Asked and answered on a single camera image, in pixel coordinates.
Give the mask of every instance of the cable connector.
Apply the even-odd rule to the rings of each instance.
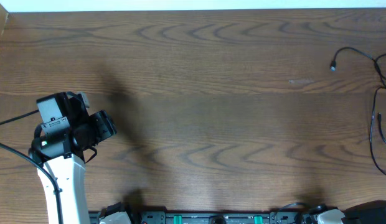
[[[330,63],[330,70],[332,70],[334,72],[336,69],[337,69],[337,62],[335,60],[333,60]]]
[[[54,190],[54,195],[56,195],[57,192],[58,192],[58,193],[62,193],[63,190],[62,190],[62,189],[59,189],[59,190],[55,189],[55,190]]]

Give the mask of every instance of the white wall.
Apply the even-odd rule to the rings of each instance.
[[[9,12],[386,7],[386,0],[0,0]]]

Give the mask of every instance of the cable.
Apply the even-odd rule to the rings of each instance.
[[[6,120],[6,121],[2,121],[2,122],[0,122],[0,125],[6,124],[6,123],[9,123],[9,122],[12,122],[12,121],[21,119],[21,118],[25,118],[26,116],[30,116],[30,115],[35,114],[35,113],[38,113],[38,112],[39,112],[39,110],[31,111],[30,113],[26,113],[26,114],[24,114],[24,115],[20,115],[20,116],[17,116],[17,117],[15,117],[15,118],[11,118],[11,119],[8,119],[8,120]]]
[[[42,168],[35,161],[33,161],[30,157],[24,155],[23,153],[15,150],[15,149],[13,149],[13,148],[11,148],[9,146],[4,145],[2,143],[0,143],[0,147],[5,149],[5,150],[8,150],[9,152],[11,152],[13,154],[16,154],[16,155],[20,156],[21,158],[23,158],[23,159],[25,159],[27,161],[29,161],[33,166],[38,168],[41,172],[43,172],[45,174],[45,176],[48,177],[48,179],[50,180],[50,182],[54,186],[54,194],[56,196],[56,206],[57,206],[57,217],[58,217],[58,220],[59,220],[59,224],[63,224],[62,206],[60,204],[60,190],[59,190],[59,187],[56,184],[55,179],[44,168]]]
[[[20,116],[17,116],[15,118],[11,118],[11,119],[8,119],[6,121],[2,121],[2,122],[0,122],[0,125],[6,124],[6,123],[9,123],[9,122],[12,122],[12,121],[16,121],[16,120],[21,119],[21,118],[25,118],[26,116],[30,116],[30,115],[38,113],[38,112],[39,112],[39,110],[31,111],[31,112],[26,113],[24,115],[20,115]],[[60,190],[59,190],[59,187],[56,184],[56,181],[53,179],[53,177],[44,168],[42,168],[40,165],[38,165],[38,163],[36,163],[34,160],[32,160],[30,157],[24,155],[23,153],[15,150],[15,149],[7,146],[7,145],[4,145],[2,143],[0,143],[0,147],[5,149],[5,150],[8,150],[11,153],[14,153],[14,154],[20,156],[21,158],[23,158],[23,159],[25,159],[27,161],[29,161],[33,166],[38,168],[41,172],[43,172],[48,177],[48,179],[50,180],[50,182],[54,186],[54,194],[55,194],[55,197],[56,197],[56,207],[57,207],[57,218],[58,218],[59,224],[63,224],[62,205],[60,203]]]
[[[372,109],[372,122],[370,123],[370,131],[369,131],[369,144],[370,144],[370,153],[372,155],[372,160],[373,160],[374,165],[376,166],[376,168],[378,168],[378,170],[381,173],[386,175],[386,172],[379,167],[377,161],[375,160],[374,153],[373,153],[373,139],[372,139],[372,137],[373,137],[373,124],[374,124],[374,111],[375,111],[375,99],[377,97],[378,91],[381,89],[385,89],[385,88],[384,87],[378,87],[374,92],[373,109]]]
[[[384,89],[386,90],[386,76],[383,75],[382,71],[381,71],[381,68],[380,68],[380,65],[379,65],[379,60],[382,58],[382,57],[385,57],[386,54],[382,54],[380,56],[378,56],[377,58],[373,58],[371,55],[367,54],[367,53],[364,53],[360,50],[357,50],[353,47],[343,47],[339,50],[337,50],[337,52],[334,54],[334,58],[333,58],[333,61],[331,62],[330,64],[330,69],[332,71],[335,71],[336,70],[336,67],[337,67],[337,62],[336,62],[336,58],[337,58],[337,55],[339,52],[341,52],[342,50],[345,50],[345,49],[349,49],[349,50],[353,50],[355,52],[358,52],[364,56],[366,56],[367,58],[371,59],[374,63],[374,68],[375,68],[375,71],[377,72],[377,74],[379,75],[380,77],[380,81],[381,81],[381,84],[382,86],[378,87],[375,91],[374,91],[374,97],[373,97],[373,107],[372,107],[372,117],[371,117],[371,122],[370,122],[370,130],[369,130],[369,145],[370,145],[370,153],[371,153],[371,156],[372,156],[372,160],[373,160],[373,163],[374,165],[376,166],[376,168],[384,175],[386,175],[386,172],[380,168],[380,166],[378,165],[377,161],[375,160],[375,156],[374,156],[374,152],[373,152],[373,125],[374,125],[374,114],[375,114],[375,103],[376,103],[376,98],[377,98],[377,93],[379,92],[379,90],[381,89]],[[386,144],[386,140],[384,138],[384,135],[382,134],[382,130],[381,130],[381,114],[378,115],[378,121],[379,121],[379,132],[380,132],[380,135],[384,141],[384,143]]]
[[[37,127],[35,128],[34,130],[34,138],[39,138],[39,136],[41,136],[41,132],[42,132],[42,123],[38,124]]]
[[[95,158],[95,156],[98,154],[98,150],[95,149],[94,147],[89,147],[89,149],[92,150],[94,153],[91,156],[91,158],[89,158],[89,160],[85,162],[85,164],[87,164],[89,161],[91,161],[93,158]]]
[[[381,114],[380,113],[378,113],[378,115],[377,115],[377,121],[379,121],[379,133],[380,133],[381,139],[386,144],[386,139],[384,137],[384,134],[382,133],[382,128],[381,128]]]

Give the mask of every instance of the black camera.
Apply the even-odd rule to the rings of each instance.
[[[41,166],[48,160],[69,158],[72,154],[85,161],[84,150],[94,150],[95,156],[94,146],[117,133],[106,111],[89,116],[88,100],[83,93],[56,93],[38,99],[37,106],[43,123],[34,131],[29,156]]]

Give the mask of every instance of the table surface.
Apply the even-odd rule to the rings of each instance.
[[[15,13],[0,46],[0,121],[60,91],[107,110],[119,132],[87,164],[90,210],[346,209],[386,200],[368,142],[372,62],[347,51],[329,69],[347,45],[386,52],[386,9]],[[377,111],[386,131],[385,92]],[[27,153],[40,122],[1,126],[0,142]],[[47,223],[44,191],[35,168],[0,149],[0,223],[15,222]]]

